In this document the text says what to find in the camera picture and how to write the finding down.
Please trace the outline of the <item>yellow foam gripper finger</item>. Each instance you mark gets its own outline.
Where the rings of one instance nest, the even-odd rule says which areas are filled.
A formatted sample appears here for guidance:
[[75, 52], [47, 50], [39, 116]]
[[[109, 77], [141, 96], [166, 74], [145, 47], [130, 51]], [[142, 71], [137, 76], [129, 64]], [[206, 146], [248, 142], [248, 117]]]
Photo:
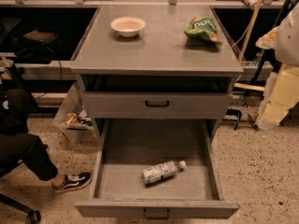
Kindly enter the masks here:
[[283, 64], [266, 81], [255, 125], [262, 130], [275, 128], [298, 103], [299, 67]]

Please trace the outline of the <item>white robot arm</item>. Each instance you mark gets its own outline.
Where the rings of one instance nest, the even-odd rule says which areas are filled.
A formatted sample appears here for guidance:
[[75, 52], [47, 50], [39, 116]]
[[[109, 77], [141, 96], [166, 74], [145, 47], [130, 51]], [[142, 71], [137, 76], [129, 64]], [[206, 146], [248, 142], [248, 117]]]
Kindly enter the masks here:
[[299, 103], [299, 4], [278, 27], [260, 37], [256, 46], [273, 49], [276, 60], [282, 63], [278, 73], [271, 72], [266, 80], [255, 121], [259, 129], [269, 130]]

